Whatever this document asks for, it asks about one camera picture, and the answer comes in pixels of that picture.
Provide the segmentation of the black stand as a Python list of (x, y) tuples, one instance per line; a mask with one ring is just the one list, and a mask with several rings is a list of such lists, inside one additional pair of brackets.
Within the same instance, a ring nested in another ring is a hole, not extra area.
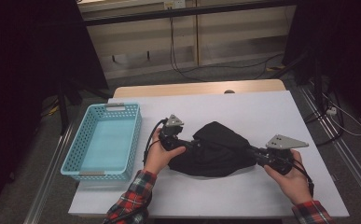
[(314, 101), (318, 109), (324, 108), (322, 96), (322, 66), (320, 59), (313, 50), (304, 50), (300, 55), (285, 66), (284, 69), (275, 73), (270, 79), (279, 79), (285, 74), (293, 72), (298, 85), (312, 81)]
[(61, 134), (64, 134), (69, 126), (66, 100), (69, 100), (72, 105), (80, 105), (83, 102), (83, 98), (79, 93), (80, 91), (87, 91), (105, 100), (110, 98), (108, 93), (88, 86), (87, 84), (84, 84), (74, 78), (60, 79), (57, 82), (57, 96), (62, 123)]

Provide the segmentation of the person's right hand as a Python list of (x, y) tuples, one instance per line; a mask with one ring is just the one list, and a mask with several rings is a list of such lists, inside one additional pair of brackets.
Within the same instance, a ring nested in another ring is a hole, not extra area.
[(310, 202), (312, 195), (310, 193), (308, 179), (303, 174), (304, 167), (300, 153), (295, 149), (291, 150), (294, 157), (295, 167), (286, 174), (281, 175), (273, 170), (269, 165), (264, 166), (266, 173), (280, 186), (283, 194), (294, 205)]

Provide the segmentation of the person's left hand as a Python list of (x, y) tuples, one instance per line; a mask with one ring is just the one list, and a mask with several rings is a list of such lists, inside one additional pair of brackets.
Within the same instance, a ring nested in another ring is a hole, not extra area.
[(159, 139), (160, 128), (158, 128), (152, 136), (152, 143), (149, 146), (146, 164), (144, 165), (144, 171), (157, 175), (163, 168), (165, 168), (171, 159), (178, 155), (181, 155), (186, 151), (185, 147), (177, 147), (175, 149), (167, 151), (160, 142)]

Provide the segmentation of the beige low cabinet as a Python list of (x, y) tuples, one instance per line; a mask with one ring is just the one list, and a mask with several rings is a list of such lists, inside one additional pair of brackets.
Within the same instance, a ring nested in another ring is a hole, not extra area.
[[(83, 19), (167, 10), (165, 0), (77, 0)], [(207, 7), (257, 0), (186, 0)], [(90, 26), (108, 79), (282, 53), (294, 6)]]

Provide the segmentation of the white wall socket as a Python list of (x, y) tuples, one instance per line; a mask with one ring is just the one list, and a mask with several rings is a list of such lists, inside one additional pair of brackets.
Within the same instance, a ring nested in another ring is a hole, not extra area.
[(165, 9), (179, 9), (186, 7), (186, 0), (165, 0), (163, 2)]

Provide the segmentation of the wooden table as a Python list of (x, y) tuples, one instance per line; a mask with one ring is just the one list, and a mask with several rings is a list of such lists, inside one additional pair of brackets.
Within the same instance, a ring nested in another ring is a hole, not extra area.
[(280, 79), (237, 80), (220, 82), (162, 84), (146, 86), (119, 87), (114, 91), (114, 98), (155, 97), (193, 94), (220, 94), (260, 91), (285, 91), (285, 84)]

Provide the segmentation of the black horizontal bar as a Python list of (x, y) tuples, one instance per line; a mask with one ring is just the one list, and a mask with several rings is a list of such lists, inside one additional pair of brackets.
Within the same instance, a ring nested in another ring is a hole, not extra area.
[(176, 18), (194, 15), (223, 13), (240, 10), (264, 9), (271, 7), (296, 6), (300, 0), (257, 0), (247, 3), (225, 4), (207, 7), (189, 7), (180, 9), (167, 9), (153, 12), (135, 13), (129, 15), (104, 16), (85, 19), (82, 23), (86, 26), (106, 25), (131, 21), (149, 21), (166, 18)]

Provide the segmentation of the black shorts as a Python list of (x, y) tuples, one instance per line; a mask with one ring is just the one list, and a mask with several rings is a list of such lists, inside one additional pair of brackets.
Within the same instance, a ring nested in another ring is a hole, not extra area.
[(200, 128), (193, 140), (200, 140), (201, 147), (186, 148), (171, 159), (171, 170), (193, 176), (224, 177), (257, 164), (247, 152), (251, 146), (248, 140), (217, 121)]

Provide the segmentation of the black curtain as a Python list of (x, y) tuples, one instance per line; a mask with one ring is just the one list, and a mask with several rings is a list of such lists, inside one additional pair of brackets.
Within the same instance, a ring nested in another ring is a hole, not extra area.
[(361, 0), (298, 0), (283, 64), (296, 65), (296, 81), (305, 83), (320, 64), (361, 117)]
[(79, 0), (0, 0), (0, 194), (51, 96), (79, 103), (104, 89), (103, 69)]

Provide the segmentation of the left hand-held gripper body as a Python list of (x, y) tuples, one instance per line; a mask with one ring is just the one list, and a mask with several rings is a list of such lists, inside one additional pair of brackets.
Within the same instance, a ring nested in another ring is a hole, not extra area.
[(159, 139), (166, 150), (173, 150), (178, 147), (187, 146), (187, 141), (181, 140), (177, 137), (177, 135), (182, 132), (183, 125), (184, 122), (174, 114), (163, 121), (163, 126), (159, 133)]

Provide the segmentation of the metal floor rail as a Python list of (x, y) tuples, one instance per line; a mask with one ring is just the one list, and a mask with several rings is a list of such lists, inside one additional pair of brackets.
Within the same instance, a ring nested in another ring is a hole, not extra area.
[(60, 167), (62, 154), (66, 149), (72, 131), (73, 124), (70, 124), (62, 131), (53, 156), (50, 159), (47, 171), (44, 174), (44, 178), (38, 188), (37, 194), (35, 195), (23, 224), (38, 224), (54, 182), (55, 175)]
[(322, 112), (319, 112), (317, 110), (317, 106), (314, 102), (314, 96), (312, 95), (312, 92), (310, 90), (301, 88), (300, 92), (305, 98), (313, 114), (317, 117), (317, 120), (319, 121), (320, 125), (326, 132), (329, 138), (329, 142), (338, 151), (341, 159), (347, 165), (351, 174), (354, 176), (356, 182), (361, 188), (361, 164), (356, 159), (351, 149), (348, 147), (348, 145), (340, 136), (340, 129), (337, 129), (335, 127), (334, 122), (331, 120), (329, 116), (324, 115)]

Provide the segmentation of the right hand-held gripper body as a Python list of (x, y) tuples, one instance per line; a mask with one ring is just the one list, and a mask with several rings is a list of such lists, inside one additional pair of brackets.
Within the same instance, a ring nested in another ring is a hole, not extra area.
[(293, 148), (307, 147), (309, 144), (288, 136), (276, 134), (268, 141), (265, 148), (258, 148), (256, 152), (257, 164), (269, 165), (281, 175), (288, 174), (294, 165)]

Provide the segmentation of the light blue plastic basket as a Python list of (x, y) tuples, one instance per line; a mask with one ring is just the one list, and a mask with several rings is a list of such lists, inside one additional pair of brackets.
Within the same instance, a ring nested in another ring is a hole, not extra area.
[(128, 181), (142, 117), (137, 103), (90, 105), (62, 164), (75, 180)]

